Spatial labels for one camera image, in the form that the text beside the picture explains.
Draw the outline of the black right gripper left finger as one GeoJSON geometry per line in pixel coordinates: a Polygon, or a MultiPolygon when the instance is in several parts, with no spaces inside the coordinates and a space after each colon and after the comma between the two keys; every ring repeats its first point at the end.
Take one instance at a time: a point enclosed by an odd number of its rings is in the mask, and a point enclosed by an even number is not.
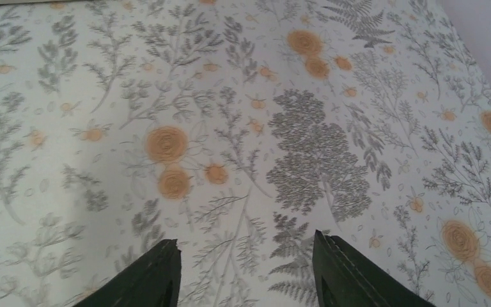
{"type": "Polygon", "coordinates": [[[177,240],[164,239],[76,307],[176,307],[181,270],[177,240]]]}

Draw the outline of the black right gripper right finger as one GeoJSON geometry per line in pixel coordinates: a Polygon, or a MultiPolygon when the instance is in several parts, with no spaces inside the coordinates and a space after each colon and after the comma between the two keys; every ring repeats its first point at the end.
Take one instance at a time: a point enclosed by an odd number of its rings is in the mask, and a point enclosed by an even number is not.
{"type": "Polygon", "coordinates": [[[320,306],[432,306],[336,235],[315,232],[313,271],[320,306]]]}

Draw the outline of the floral patterned table mat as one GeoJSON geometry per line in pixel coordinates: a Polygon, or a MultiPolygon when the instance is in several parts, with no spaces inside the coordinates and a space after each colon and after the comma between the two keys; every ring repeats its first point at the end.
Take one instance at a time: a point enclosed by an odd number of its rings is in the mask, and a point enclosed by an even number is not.
{"type": "Polygon", "coordinates": [[[316,306],[318,230],[491,306],[491,86],[439,1],[0,1],[0,306],[162,239],[179,306],[316,306]]]}

